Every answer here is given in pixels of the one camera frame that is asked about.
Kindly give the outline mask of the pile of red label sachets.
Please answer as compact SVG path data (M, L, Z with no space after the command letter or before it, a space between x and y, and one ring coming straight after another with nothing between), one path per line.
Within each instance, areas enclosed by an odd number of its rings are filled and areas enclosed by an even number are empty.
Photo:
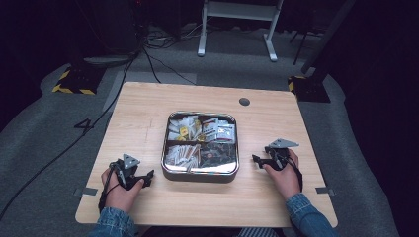
M202 132L205 142L234 143L236 140L235 125L219 118L205 120Z

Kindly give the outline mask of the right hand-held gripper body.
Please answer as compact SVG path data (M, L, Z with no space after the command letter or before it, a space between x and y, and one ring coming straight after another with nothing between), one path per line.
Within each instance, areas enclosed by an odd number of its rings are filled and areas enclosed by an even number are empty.
M270 155L267 163L276 171L282 171L288 164L295 167L289 152L290 147L297 147L298 143L278 138L265 147L265 152Z

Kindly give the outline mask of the pile of yellow label packets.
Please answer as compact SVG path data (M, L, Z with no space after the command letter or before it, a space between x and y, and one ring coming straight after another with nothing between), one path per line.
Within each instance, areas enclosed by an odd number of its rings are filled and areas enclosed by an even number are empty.
M177 141L202 141L202 124L197 116L170 119L168 139Z

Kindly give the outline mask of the person's right hand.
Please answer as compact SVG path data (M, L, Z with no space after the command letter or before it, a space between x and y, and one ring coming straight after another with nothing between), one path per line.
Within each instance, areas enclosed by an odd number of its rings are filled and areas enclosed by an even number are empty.
M287 165L282 171L276 171L269 165L264 165L263 168L273 180L276 189L284 200L300 193L298 176L291 165Z

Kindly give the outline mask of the pile of clear tea bags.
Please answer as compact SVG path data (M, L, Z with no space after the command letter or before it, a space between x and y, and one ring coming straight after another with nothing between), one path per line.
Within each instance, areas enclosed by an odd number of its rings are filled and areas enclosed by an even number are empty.
M207 143L201 148L200 155L202 168L216 167L237 161L235 145L230 143Z

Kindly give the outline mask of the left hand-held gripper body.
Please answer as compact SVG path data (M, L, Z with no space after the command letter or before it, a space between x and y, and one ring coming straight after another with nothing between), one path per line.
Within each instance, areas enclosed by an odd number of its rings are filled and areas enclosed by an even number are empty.
M117 175L118 185L125 190L131 190L140 180L145 181L142 177L135 175L140 161L128 154L124 154L122 159L110 164L111 170Z

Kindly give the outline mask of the person's striped clothing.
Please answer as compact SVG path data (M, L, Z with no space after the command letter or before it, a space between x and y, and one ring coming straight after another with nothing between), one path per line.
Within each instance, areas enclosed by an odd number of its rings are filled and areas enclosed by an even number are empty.
M272 228L246 227L242 228L236 237L279 237L279 235Z

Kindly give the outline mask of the black stand with striped base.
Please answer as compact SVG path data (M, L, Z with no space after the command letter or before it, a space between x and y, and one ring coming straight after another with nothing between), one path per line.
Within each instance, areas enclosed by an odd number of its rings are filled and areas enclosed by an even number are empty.
M340 53L336 46L338 30L351 12L356 0L306 0L303 25L299 32L314 32L320 40L301 68L306 73L311 67L314 72L308 77L291 76L289 89L299 102L329 103L330 99L323 81L335 64Z
M105 68L68 66L52 88L53 93L96 95L106 72Z

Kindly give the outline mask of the black tripod legs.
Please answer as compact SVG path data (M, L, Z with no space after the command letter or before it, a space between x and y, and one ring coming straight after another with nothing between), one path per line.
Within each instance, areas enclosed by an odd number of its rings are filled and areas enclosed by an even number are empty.
M305 47L307 47L307 46L305 46L305 41L307 40L307 38L308 37L315 37L315 38L319 37L319 35L315 34L314 32L304 32L303 33L303 32L299 32L299 31L295 31L292 38L289 40L289 44L292 44L298 36L301 36L301 39L299 40L298 48L297 48L295 56L293 58L293 65L296 65L296 63L297 63L297 61L300 57L301 51Z

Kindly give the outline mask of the grey tape piece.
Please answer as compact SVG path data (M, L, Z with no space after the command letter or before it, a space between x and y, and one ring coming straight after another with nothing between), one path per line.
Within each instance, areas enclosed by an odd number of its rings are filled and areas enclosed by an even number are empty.
M84 195L95 196L97 194L97 191L97 189L93 188L77 188L73 194L77 197L83 197Z

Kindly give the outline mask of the white desk frame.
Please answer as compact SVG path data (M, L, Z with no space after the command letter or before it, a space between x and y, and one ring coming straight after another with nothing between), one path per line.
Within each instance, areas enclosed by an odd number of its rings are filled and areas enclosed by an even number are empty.
M207 21L209 17L255 20L270 23L269 32L267 34L263 34L263 41L268 51L270 60L276 62L278 57L272 43L272 37L280 17L283 3L284 0L278 0L275 6L261 6L204 0L202 10L202 29L197 55L203 57L206 54Z

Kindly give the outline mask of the person's left hand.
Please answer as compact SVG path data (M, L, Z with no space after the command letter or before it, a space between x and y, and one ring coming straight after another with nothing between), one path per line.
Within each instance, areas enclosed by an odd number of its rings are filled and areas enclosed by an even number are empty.
M117 208L126 213L129 213L136 201L136 197L143 187L144 181L137 181L136 184L129 191L127 191L120 186L117 175L114 172L111 172L110 169L107 169L102 174L101 178L103 184L108 182L105 207Z

